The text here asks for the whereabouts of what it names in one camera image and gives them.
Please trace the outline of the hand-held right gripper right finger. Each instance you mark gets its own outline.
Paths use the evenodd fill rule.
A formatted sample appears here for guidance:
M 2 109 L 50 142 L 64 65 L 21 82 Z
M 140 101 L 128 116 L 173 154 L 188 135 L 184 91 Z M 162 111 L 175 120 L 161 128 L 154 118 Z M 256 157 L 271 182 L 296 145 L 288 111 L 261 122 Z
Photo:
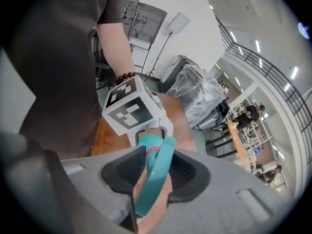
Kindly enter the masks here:
M 175 150 L 174 188 L 156 234 L 270 234 L 293 201 L 233 162 Z

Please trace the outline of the light panel on stand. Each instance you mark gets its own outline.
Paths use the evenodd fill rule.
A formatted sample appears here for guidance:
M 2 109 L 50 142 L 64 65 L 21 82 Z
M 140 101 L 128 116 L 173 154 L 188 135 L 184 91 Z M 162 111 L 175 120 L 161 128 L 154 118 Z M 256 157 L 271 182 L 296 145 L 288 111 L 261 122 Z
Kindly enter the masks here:
M 163 44 L 158 56 L 156 57 L 153 67 L 150 72 L 145 73 L 145 80 L 147 81 L 150 79 L 151 76 L 154 75 L 154 70 L 156 67 L 156 64 L 159 62 L 159 59 L 163 52 L 165 51 L 165 48 L 170 44 L 171 38 L 174 35 L 179 34 L 188 24 L 190 23 L 190 19 L 185 16 L 182 12 L 177 13 L 177 15 L 172 19 L 172 21 L 169 23 L 167 29 L 169 30 L 168 36 L 166 38 L 165 43 Z

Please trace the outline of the grey black office machine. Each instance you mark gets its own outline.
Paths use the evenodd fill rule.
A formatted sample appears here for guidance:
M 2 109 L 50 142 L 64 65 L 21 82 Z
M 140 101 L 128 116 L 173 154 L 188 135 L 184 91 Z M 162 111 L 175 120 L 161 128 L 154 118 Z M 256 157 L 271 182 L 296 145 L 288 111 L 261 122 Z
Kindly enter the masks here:
M 226 102 L 226 100 L 223 100 L 210 112 L 208 116 L 206 116 L 195 127 L 201 131 L 209 128 L 214 128 L 224 121 L 229 110 L 230 107 L 228 103 Z

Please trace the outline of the person's black shirt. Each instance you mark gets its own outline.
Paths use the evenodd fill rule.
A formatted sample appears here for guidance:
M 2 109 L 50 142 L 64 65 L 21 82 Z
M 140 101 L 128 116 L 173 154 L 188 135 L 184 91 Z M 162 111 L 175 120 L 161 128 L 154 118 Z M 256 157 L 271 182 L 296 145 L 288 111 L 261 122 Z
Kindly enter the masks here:
M 86 156 L 100 118 L 93 28 L 121 21 L 122 0 L 37 0 L 6 52 L 36 99 L 20 133 L 61 159 Z

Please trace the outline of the plastic-wrapped machine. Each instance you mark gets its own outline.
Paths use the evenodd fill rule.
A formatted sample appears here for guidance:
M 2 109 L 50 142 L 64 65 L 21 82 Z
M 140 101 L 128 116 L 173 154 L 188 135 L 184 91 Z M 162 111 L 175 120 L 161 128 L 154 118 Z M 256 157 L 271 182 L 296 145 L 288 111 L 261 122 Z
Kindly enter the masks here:
M 190 127 L 195 127 L 225 100 L 218 81 L 197 65 L 186 64 L 166 95 L 180 100 Z

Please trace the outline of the black screen on stand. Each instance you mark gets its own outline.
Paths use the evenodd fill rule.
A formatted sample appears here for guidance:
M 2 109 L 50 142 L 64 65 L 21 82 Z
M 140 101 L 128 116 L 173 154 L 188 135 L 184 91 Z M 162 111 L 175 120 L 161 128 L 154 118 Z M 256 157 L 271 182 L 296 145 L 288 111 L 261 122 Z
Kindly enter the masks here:
M 122 24 L 128 39 L 138 38 L 154 43 L 167 12 L 145 3 L 145 0 L 122 0 Z

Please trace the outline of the person's left forearm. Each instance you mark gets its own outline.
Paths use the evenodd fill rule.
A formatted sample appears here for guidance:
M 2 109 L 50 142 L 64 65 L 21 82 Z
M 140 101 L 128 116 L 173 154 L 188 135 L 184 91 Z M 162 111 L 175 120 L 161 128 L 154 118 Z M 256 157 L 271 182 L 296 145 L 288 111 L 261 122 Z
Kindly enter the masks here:
M 122 23 L 98 24 L 96 30 L 104 57 L 113 69 L 117 83 L 135 76 L 137 73 L 132 52 Z

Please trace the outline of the black balcony railing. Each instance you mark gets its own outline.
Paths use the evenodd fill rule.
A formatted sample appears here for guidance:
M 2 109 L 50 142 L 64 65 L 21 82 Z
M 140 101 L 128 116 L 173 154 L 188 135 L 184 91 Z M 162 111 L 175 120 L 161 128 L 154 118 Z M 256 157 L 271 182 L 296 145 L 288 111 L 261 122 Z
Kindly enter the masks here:
M 236 43 L 230 32 L 217 19 L 223 46 L 227 53 L 240 59 L 263 76 L 279 92 L 290 108 L 303 137 L 308 160 L 312 160 L 312 112 L 292 82 L 271 62 L 256 52 Z

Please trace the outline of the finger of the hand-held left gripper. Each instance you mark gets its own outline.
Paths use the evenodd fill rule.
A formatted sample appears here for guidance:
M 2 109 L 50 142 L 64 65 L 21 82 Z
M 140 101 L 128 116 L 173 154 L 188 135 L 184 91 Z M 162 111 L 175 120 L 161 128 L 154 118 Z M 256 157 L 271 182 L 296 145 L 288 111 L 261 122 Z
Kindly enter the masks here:
M 146 127 L 133 128 L 128 132 L 128 140 L 131 147 L 138 146 L 139 140 L 145 135 Z
M 174 130 L 172 122 L 167 117 L 161 117 L 159 120 L 162 138 L 164 139 L 165 137 L 172 137 Z

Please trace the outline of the round wooden table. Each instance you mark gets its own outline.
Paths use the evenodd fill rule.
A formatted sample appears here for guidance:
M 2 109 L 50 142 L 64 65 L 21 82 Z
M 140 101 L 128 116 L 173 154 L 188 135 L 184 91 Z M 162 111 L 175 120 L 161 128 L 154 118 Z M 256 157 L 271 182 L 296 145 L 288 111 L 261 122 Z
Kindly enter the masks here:
M 228 130 L 230 132 L 230 136 L 233 141 L 233 145 L 238 153 L 238 156 L 241 162 L 246 163 L 247 151 L 246 151 L 244 144 L 239 138 L 239 131 L 234 127 L 234 123 L 230 119 L 227 119 L 227 125 L 228 125 Z

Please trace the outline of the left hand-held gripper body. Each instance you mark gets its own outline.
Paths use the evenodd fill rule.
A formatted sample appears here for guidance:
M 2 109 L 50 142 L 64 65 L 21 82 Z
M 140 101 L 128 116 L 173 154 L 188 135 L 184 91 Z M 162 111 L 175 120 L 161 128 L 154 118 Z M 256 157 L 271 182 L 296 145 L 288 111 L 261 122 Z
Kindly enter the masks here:
M 139 76 L 111 89 L 102 109 L 102 116 L 119 136 L 164 115 L 164 110 Z

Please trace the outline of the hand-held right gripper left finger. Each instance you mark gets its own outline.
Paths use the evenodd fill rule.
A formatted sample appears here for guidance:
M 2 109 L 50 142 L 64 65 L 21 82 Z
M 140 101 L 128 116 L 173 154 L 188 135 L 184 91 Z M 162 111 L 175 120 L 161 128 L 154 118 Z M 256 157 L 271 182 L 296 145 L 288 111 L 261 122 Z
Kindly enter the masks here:
M 137 231 L 133 189 L 145 168 L 145 147 L 62 161 L 69 179 L 104 220 Z

